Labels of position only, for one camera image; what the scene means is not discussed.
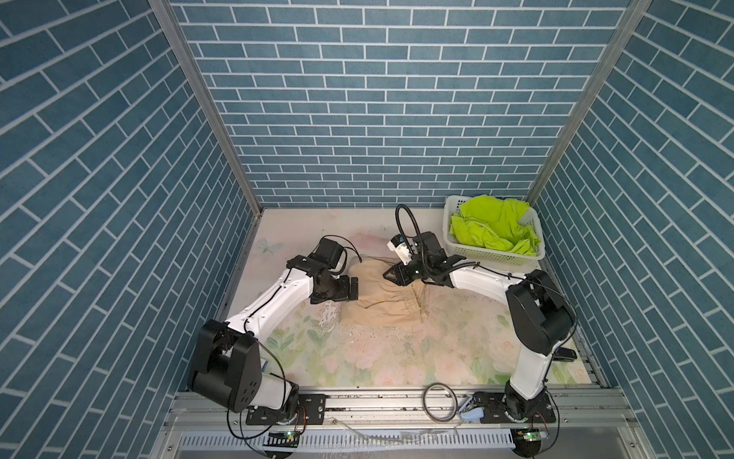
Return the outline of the lime green shorts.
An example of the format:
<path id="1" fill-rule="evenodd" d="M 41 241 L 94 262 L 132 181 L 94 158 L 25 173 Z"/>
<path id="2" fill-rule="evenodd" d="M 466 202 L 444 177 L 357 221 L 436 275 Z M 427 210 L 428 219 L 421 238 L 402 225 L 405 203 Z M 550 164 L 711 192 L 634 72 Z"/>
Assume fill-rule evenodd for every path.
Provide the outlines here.
<path id="1" fill-rule="evenodd" d="M 482 195 L 459 206 L 449 220 L 449 233 L 462 245 L 520 256 L 536 256 L 541 238 L 520 220 L 531 209 L 524 201 Z"/>

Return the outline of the beige shorts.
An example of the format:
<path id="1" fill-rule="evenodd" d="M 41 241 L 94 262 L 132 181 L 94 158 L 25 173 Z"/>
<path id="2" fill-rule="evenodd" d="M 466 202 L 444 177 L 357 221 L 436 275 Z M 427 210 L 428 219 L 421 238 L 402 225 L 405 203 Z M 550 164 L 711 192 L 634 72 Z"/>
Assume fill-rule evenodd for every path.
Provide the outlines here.
<path id="1" fill-rule="evenodd" d="M 359 281 L 359 297 L 340 304 L 342 323 L 410 328 L 422 322 L 424 283 L 398 286 L 382 276 L 390 267 L 384 260 L 368 258 L 348 269 L 348 275 Z"/>

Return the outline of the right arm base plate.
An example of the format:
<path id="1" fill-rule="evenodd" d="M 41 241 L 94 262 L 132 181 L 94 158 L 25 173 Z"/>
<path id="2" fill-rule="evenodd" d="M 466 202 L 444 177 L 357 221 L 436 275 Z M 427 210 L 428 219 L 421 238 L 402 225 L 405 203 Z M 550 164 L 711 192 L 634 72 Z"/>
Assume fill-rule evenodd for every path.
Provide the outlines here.
<path id="1" fill-rule="evenodd" d="M 516 394 L 475 392 L 471 401 L 480 409 L 481 424 L 523 424 L 531 421 L 550 424 L 557 421 L 556 409 L 546 391 L 529 401 Z"/>

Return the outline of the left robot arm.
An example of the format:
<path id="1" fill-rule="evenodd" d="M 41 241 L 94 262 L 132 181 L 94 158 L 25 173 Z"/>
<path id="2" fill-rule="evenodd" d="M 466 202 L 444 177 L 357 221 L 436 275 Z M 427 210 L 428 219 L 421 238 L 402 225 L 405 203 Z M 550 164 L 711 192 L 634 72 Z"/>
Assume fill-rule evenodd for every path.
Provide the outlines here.
<path id="1" fill-rule="evenodd" d="M 347 249 L 323 237 L 310 254 L 296 256 L 268 290 L 225 321 L 211 319 L 199 331 L 188 388 L 231 412 L 254 407 L 290 419 L 298 405 L 298 385 L 263 370 L 261 354 L 270 334 L 294 308 L 359 298 L 359 280 L 346 275 Z"/>

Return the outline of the white plastic basket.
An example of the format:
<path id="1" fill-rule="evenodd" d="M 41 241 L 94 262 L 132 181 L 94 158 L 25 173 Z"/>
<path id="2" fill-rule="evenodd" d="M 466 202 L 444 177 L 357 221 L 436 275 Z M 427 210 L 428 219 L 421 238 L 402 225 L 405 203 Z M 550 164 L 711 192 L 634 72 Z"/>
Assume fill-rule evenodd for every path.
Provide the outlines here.
<path id="1" fill-rule="evenodd" d="M 536 248 L 536 256 L 520 256 L 519 254 L 510 254 L 509 252 L 498 252 L 494 250 L 487 250 L 478 247 L 466 246 L 460 244 L 450 233 L 449 233 L 449 220 L 450 216 L 454 212 L 458 212 L 459 206 L 464 202 L 474 197 L 452 195 L 447 197 L 445 200 L 445 209 L 443 210 L 443 241 L 447 250 L 453 254 L 460 254 L 467 258 L 474 258 L 480 260 L 493 261 L 498 263 L 504 263 L 508 265 L 522 266 L 527 263 L 540 261 L 546 256 L 546 245 L 545 238 L 543 237 L 543 230 L 540 223 L 539 215 L 534 208 L 525 214 L 520 220 L 521 225 L 528 225 L 535 229 L 537 235 L 541 238 L 541 243 Z"/>

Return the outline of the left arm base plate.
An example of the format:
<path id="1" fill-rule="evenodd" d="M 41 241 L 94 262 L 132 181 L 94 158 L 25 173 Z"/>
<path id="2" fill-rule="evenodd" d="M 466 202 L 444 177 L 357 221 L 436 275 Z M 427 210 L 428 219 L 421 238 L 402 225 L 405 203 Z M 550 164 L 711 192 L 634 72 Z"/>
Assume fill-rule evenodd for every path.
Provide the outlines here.
<path id="1" fill-rule="evenodd" d="M 284 407 L 250 407 L 247 426 L 292 425 L 295 421 L 306 426 L 323 424 L 327 397 L 322 393 L 296 394 L 292 392 Z"/>

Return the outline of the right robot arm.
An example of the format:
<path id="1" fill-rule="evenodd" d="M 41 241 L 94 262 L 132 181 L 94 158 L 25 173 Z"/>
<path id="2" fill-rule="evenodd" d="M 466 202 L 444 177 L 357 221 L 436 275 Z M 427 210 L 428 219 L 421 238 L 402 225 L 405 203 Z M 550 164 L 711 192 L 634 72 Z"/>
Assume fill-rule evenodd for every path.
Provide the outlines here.
<path id="1" fill-rule="evenodd" d="M 515 336 L 521 343 L 516 367 L 506 384 L 509 407 L 541 400 L 552 361 L 575 332 L 573 306 L 542 270 L 525 275 L 501 273 L 464 256 L 448 256 L 434 233 L 411 239 L 398 234 L 387 247 L 398 258 L 383 277 L 398 286 L 415 281 L 467 290 L 508 305 Z"/>

